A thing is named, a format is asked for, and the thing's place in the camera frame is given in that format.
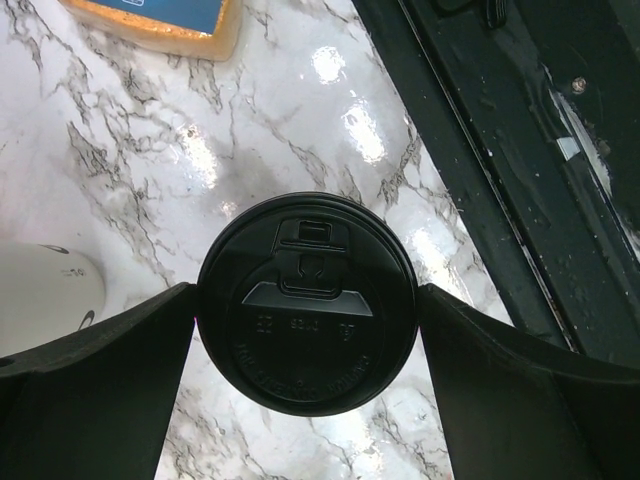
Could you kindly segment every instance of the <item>white paper cup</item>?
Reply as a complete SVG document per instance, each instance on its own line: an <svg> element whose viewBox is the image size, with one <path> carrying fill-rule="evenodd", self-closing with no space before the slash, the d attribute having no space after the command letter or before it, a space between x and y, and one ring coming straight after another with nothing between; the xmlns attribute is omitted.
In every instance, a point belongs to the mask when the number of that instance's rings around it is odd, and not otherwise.
<svg viewBox="0 0 640 480"><path fill-rule="evenodd" d="M0 358L90 326L104 300L102 277L84 256L0 242Z"/></svg>

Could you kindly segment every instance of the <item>packaged food item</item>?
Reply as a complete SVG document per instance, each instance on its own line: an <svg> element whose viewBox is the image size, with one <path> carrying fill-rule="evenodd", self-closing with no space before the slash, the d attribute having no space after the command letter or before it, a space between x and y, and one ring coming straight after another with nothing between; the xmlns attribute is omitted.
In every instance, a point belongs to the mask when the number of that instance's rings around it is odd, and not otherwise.
<svg viewBox="0 0 640 480"><path fill-rule="evenodd" d="M175 55L227 60L238 40L242 0L59 0L83 23Z"/></svg>

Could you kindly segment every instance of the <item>marble countertop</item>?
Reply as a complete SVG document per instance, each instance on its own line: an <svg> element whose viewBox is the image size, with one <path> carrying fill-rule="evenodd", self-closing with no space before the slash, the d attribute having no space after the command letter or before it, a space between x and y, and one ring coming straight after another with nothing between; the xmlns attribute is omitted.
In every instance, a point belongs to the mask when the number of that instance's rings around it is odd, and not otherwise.
<svg viewBox="0 0 640 480"><path fill-rule="evenodd" d="M362 203L421 283L508 321L349 0L246 0L230 61L136 49L54 0L0 2L0 239L86 254L105 317L195 281L238 213L294 191ZM242 397L197 336L158 479L451 477L421 345L378 398L330 418Z"/></svg>

